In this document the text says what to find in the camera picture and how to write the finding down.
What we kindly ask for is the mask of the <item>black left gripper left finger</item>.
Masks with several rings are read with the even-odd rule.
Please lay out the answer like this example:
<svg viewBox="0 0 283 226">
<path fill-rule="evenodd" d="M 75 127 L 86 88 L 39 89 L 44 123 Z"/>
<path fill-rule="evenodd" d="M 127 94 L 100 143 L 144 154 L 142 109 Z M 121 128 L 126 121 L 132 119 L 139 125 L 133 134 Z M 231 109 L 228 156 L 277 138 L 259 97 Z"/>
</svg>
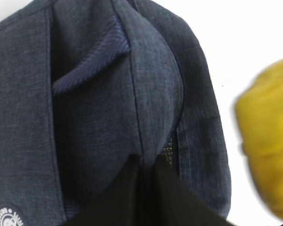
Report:
<svg viewBox="0 0 283 226">
<path fill-rule="evenodd" d="M 135 154 L 89 206 L 65 222 L 65 226 L 137 226 L 140 162 Z"/>
</svg>

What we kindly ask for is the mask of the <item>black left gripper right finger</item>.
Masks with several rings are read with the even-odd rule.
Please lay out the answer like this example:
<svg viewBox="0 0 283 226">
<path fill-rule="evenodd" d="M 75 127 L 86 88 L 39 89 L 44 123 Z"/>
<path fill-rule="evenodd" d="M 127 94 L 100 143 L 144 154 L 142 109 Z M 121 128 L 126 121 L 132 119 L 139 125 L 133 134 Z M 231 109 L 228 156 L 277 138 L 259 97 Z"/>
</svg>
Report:
<svg viewBox="0 0 283 226">
<path fill-rule="evenodd" d="M 154 226 L 231 226 L 189 190 L 164 156 L 153 166 Z"/>
</svg>

